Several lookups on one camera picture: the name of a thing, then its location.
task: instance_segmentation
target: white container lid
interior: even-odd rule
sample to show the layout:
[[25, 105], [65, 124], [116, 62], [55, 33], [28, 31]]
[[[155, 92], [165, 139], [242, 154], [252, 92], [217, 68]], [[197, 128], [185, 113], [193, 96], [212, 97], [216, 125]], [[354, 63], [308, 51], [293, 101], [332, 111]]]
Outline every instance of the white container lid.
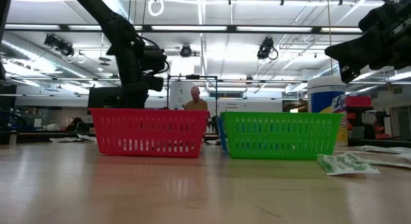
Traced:
[[340, 76], [321, 76], [314, 79], [308, 80], [307, 89], [318, 86], [327, 86], [327, 85], [340, 85], [345, 86], [345, 83], [341, 81]]

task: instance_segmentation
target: person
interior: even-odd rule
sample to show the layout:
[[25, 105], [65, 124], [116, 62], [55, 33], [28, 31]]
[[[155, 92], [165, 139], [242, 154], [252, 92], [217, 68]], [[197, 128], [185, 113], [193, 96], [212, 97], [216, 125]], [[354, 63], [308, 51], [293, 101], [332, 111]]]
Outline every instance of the person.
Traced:
[[76, 117], [73, 119], [73, 121], [71, 122], [71, 124], [66, 128], [67, 132], [75, 132], [75, 131], [79, 131], [79, 126], [81, 126], [81, 124], [83, 124], [83, 120], [80, 117]]
[[191, 98], [193, 100], [184, 106], [184, 110], [208, 110], [207, 102], [200, 99], [200, 89], [198, 87], [191, 88]]

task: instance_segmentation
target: ceiling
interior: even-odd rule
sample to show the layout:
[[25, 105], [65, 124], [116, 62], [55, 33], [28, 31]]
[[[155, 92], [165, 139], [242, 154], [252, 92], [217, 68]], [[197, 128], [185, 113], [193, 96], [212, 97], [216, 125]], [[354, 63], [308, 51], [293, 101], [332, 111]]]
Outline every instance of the ceiling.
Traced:
[[[77, 2], [72, 0], [39, 2], [39, 0], [13, 0], [8, 15], [8, 24], [97, 24], [89, 13]], [[343, 5], [335, 4], [338, 0], [205, 0], [202, 17], [199, 18], [198, 0], [163, 0], [164, 11], [158, 15], [150, 15], [150, 0], [118, 0], [121, 4], [109, 5], [113, 10], [130, 11], [130, 20], [136, 25], [141, 24], [218, 24], [218, 25], [265, 25], [265, 26], [353, 26], [370, 10], [381, 5], [380, 0], [344, 0]], [[154, 3], [154, 12], [160, 9], [159, 3]], [[48, 48], [43, 44], [46, 35], [43, 31], [7, 31], [20, 39], [37, 46], [44, 51]], [[72, 43], [86, 57], [84, 63], [74, 61], [72, 64], [90, 75], [108, 78], [118, 73], [113, 56], [106, 56], [110, 43], [107, 39], [101, 43], [101, 32], [53, 32], [58, 38]], [[171, 70], [178, 69], [178, 64], [187, 64], [187, 69], [193, 69], [195, 74], [202, 74], [201, 43], [199, 33], [145, 33], [144, 36], [154, 40], [166, 50]], [[279, 58], [276, 61], [258, 61], [256, 54], [259, 45], [266, 37], [272, 37], [278, 43]], [[246, 75], [256, 78], [275, 78], [287, 80], [309, 80], [330, 66], [330, 59], [324, 54], [324, 49], [330, 44], [338, 44], [355, 39], [358, 35], [291, 35], [287, 34], [256, 34], [256, 33], [206, 33], [205, 50], [207, 57], [206, 74], [221, 78], [239, 79]], [[310, 41], [312, 47], [305, 50]], [[179, 48], [190, 44], [198, 52], [198, 57], [181, 59]], [[103, 67], [100, 56], [111, 59], [109, 66]]]

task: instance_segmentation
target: blue basket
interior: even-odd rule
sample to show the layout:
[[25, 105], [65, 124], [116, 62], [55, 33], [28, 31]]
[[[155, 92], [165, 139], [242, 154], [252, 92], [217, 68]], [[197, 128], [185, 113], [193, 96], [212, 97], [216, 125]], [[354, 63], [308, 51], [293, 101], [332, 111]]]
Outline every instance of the blue basket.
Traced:
[[218, 118], [218, 132], [220, 133], [220, 141], [221, 141], [221, 145], [223, 146], [223, 150], [227, 151], [227, 145], [225, 144], [223, 118], [221, 116]]

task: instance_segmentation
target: wooden table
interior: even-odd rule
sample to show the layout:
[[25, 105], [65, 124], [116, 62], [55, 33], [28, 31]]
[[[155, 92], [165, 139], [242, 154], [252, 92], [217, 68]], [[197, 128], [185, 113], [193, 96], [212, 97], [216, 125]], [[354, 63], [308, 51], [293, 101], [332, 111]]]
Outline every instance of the wooden table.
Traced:
[[216, 146], [167, 159], [17, 145], [0, 149], [0, 223], [410, 223], [411, 171], [379, 169], [327, 177], [316, 161], [230, 159]]

